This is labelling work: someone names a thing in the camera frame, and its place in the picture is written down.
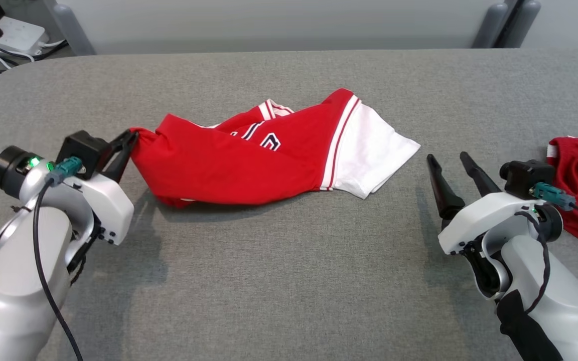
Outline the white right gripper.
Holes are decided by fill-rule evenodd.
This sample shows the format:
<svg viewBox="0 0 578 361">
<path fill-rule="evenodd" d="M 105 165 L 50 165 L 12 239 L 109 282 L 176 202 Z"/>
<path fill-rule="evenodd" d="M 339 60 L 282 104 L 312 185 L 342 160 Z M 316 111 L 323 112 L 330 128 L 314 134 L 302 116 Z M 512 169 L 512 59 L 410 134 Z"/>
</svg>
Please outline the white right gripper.
<svg viewBox="0 0 578 361">
<path fill-rule="evenodd" d="M 439 234 L 439 242 L 445 254 L 457 254 L 468 242 L 495 228 L 515 213 L 527 207 L 530 214 L 535 206 L 546 206 L 544 200 L 523 200 L 502 192 L 495 181 L 472 159 L 461 152 L 463 167 L 473 179 L 481 199 L 465 207 L 443 177 L 443 169 L 433 154 L 427 155 L 427 169 L 440 218 L 450 223 Z"/>
</svg>

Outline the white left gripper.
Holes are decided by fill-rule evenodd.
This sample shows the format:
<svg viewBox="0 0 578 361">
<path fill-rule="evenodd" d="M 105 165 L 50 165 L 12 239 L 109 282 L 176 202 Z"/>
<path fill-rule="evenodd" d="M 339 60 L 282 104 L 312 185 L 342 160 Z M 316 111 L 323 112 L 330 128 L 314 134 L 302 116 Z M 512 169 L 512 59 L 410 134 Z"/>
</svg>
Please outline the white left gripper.
<svg viewBox="0 0 578 361">
<path fill-rule="evenodd" d="M 109 143 L 111 153 L 101 174 L 94 173 L 89 180 L 72 176 L 47 189 L 41 205 L 66 213 L 74 234 L 71 246 L 90 244 L 100 235 L 117 244 L 126 237 L 134 207 L 119 183 L 137 140 L 138 134 L 126 129 Z M 0 229 L 0 245 L 32 215 L 48 173 L 50 162 L 37 154 L 13 145 L 0 151 L 0 189 L 22 203 Z"/>
</svg>

